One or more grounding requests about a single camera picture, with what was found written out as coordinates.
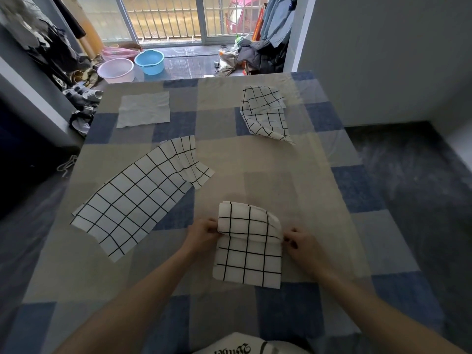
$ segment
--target table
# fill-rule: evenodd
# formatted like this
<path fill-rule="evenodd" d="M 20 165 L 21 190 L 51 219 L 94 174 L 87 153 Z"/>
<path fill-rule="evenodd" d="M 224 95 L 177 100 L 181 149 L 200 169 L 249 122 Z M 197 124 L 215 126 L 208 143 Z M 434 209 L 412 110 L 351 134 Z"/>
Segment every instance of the table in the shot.
<path fill-rule="evenodd" d="M 245 85 L 278 87 L 296 146 L 250 135 L 239 114 Z M 124 94 L 170 92 L 171 122 L 117 129 Z M 129 254 L 112 263 L 69 226 L 70 213 L 101 184 L 166 139 L 195 135 L 197 156 L 215 170 L 190 190 Z M 182 244 L 196 217 L 222 200 L 272 211 L 283 226 L 308 228 L 334 265 L 434 330 L 443 313 L 395 221 L 313 73 L 110 85 L 79 156 L 6 348 L 49 353 L 122 289 Z M 213 280 L 213 254 L 185 275 L 146 344 L 151 352 L 202 348 L 234 331 L 266 340 L 344 336 L 358 328 L 287 256 L 280 290 Z"/>

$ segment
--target person's right hand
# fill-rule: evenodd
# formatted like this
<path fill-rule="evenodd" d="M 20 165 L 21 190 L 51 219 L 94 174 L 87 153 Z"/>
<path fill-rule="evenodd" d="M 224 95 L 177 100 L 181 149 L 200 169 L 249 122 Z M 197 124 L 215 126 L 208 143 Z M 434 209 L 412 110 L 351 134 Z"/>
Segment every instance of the person's right hand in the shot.
<path fill-rule="evenodd" d="M 333 271 L 326 252 L 306 230 L 292 227 L 285 231 L 284 246 L 295 262 L 315 280 Z"/>

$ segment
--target tablecloth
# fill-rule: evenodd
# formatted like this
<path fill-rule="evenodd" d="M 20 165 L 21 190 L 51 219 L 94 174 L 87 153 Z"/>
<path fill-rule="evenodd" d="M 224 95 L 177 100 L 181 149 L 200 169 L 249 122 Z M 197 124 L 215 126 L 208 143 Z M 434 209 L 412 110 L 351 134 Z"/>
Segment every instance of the tablecloth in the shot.
<path fill-rule="evenodd" d="M 243 88 L 285 96 L 295 146 L 250 135 L 239 113 Z M 122 95 L 169 91 L 170 123 L 116 128 Z M 163 140 L 195 135 L 215 175 L 190 190 L 130 253 L 113 263 L 70 213 L 101 184 Z M 6 353 L 50 353 L 87 317 L 146 276 L 182 244 L 197 217 L 223 201 L 305 226 L 334 265 L 403 313 L 440 331 L 443 313 L 343 125 L 313 73 L 113 84 L 98 109 L 44 244 Z M 330 295 L 284 254 L 281 289 L 212 278 L 214 253 L 185 275 L 146 343 L 149 352 L 196 350 L 238 331 L 266 340 L 343 336 L 358 328 Z"/>

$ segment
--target checkered cloth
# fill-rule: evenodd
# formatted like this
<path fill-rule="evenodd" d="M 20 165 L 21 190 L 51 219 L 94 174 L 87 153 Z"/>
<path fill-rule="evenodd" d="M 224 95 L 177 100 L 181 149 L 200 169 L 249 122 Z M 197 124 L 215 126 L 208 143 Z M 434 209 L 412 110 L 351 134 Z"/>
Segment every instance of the checkered cloth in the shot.
<path fill-rule="evenodd" d="M 249 84 L 283 91 L 295 146 L 250 135 L 239 111 Z M 162 91 L 170 93 L 170 123 L 116 128 L 122 95 Z M 112 263 L 94 238 L 69 225 L 70 213 L 109 178 L 156 143 L 187 135 L 195 135 L 198 159 L 215 174 L 201 189 L 190 189 L 120 261 Z M 441 329 L 439 304 L 320 83 L 312 73 L 283 73 L 109 85 L 5 352 L 50 353 L 171 256 L 194 218 L 216 218 L 223 200 L 265 208 L 283 227 L 307 227 L 337 268 L 406 315 Z M 359 331 L 287 255 L 280 290 L 215 280 L 213 261 L 214 253 L 202 257 L 180 282 L 150 333 L 150 352 L 187 352 L 235 331 L 308 341 Z"/>

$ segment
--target hand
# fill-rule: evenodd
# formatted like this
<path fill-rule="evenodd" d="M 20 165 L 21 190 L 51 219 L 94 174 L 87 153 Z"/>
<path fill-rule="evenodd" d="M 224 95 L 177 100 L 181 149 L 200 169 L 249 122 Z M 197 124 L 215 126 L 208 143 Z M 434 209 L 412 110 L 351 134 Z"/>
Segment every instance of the hand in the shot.
<path fill-rule="evenodd" d="M 181 247 L 185 253 L 196 256 L 213 248 L 220 236 L 217 232 L 218 222 L 215 219 L 198 219 L 187 227 L 187 238 Z"/>
<path fill-rule="evenodd" d="M 317 281 L 334 271 L 316 238 L 300 227 L 284 232 L 284 247 L 295 262 Z"/>

